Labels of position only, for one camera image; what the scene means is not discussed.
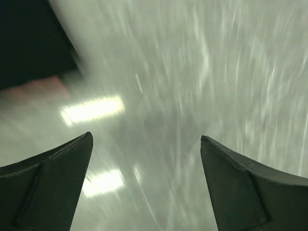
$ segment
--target marble surface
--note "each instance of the marble surface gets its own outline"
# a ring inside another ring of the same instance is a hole
[[[201,135],[308,177],[308,1],[51,2],[84,79],[0,97],[0,166],[91,131],[72,231],[216,231]]]

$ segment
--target glossy surface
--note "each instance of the glossy surface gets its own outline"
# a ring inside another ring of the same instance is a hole
[[[306,1],[52,4],[85,78],[1,97],[0,165],[91,131],[71,230],[217,230],[203,134],[308,177]]]

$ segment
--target floor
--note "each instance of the floor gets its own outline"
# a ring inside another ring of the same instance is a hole
[[[216,231],[203,134],[308,177],[308,1],[51,2],[84,79],[0,97],[0,166],[91,131],[72,231]]]

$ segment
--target black object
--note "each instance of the black object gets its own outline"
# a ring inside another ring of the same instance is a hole
[[[265,166],[206,136],[201,158],[219,231],[308,231],[308,179]]]
[[[0,168],[0,230],[69,231],[92,147],[87,132]]]
[[[77,69],[48,0],[1,0],[0,28],[0,89]]]

